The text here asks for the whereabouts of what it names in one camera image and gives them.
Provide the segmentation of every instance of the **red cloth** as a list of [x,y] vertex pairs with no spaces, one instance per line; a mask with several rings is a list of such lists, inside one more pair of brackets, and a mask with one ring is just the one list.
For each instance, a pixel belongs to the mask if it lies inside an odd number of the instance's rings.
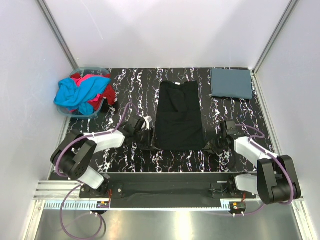
[[[92,76],[97,76],[97,75],[90,75],[90,76],[86,75],[85,77],[81,77],[81,75],[79,73],[75,73],[75,74],[71,75],[70,78],[74,80],[74,82],[77,86],[79,86],[88,77],[92,77]],[[104,75],[103,77],[110,78],[110,73]],[[88,103],[93,106],[93,109],[95,111],[97,111],[100,107],[100,104],[101,104],[101,101],[103,98],[107,99],[109,105],[115,104],[116,92],[110,84],[108,84],[106,86],[106,88],[102,94],[97,94],[97,97],[88,101]]]

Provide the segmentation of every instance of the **blue cloth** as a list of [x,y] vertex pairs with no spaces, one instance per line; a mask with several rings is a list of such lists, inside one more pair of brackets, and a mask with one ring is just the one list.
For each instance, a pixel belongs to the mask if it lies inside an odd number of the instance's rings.
[[211,69],[213,97],[252,99],[251,73],[249,70]]
[[78,87],[74,80],[65,78],[58,84],[59,91],[54,103],[68,110],[79,109],[83,115],[90,115],[94,112],[94,107],[88,101],[94,99],[97,94],[102,94],[109,83],[110,78],[93,76]]

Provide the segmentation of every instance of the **white wall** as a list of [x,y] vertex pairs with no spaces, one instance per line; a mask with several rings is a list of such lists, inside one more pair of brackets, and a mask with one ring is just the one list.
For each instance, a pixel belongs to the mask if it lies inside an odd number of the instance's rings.
[[320,237],[320,1],[300,1],[258,81],[281,150],[295,164],[302,194]]
[[289,0],[46,0],[79,66],[253,68]]
[[35,0],[0,0],[0,238],[17,240],[64,118],[53,100],[72,71]]

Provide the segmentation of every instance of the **laundry basket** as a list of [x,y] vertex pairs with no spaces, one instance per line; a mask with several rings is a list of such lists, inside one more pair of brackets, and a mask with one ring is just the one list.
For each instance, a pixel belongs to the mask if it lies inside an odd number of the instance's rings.
[[[100,67],[80,67],[80,68],[74,70],[70,74],[70,76],[72,76],[73,74],[76,74],[76,73],[79,73],[81,75],[81,77],[83,78],[87,74],[105,76],[105,75],[109,74],[109,71],[104,68],[100,68]],[[100,112],[102,105],[104,104],[104,101],[105,100],[102,99],[101,104],[99,106],[99,109],[90,115],[83,115],[79,112],[79,110],[69,111],[64,106],[57,105],[56,108],[60,114],[66,116],[66,117],[76,118],[76,119],[94,119],[97,117],[98,113]]]

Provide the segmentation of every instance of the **marble tabletop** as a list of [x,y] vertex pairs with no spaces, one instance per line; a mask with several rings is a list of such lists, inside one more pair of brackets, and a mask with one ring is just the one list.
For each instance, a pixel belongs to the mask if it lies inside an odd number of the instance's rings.
[[[256,90],[252,84],[251,100],[233,98],[211,98],[210,68],[138,68],[109,69],[111,84],[116,92],[116,103],[109,107],[104,104],[95,119],[70,120],[68,131],[78,129],[83,133],[97,133],[113,129],[119,122],[125,105],[133,102],[143,117],[151,116],[155,126],[159,102],[159,88],[162,81],[184,83],[198,82],[198,93],[205,140],[211,140],[220,129],[222,120],[234,120],[258,128],[265,139],[256,141],[273,151]],[[126,119],[135,111],[130,109]],[[248,135],[254,131],[240,128]],[[90,166],[99,173],[107,172],[250,172],[253,165],[243,156],[231,150],[221,155],[203,151],[141,151],[134,143],[117,149],[107,149],[96,153]]]

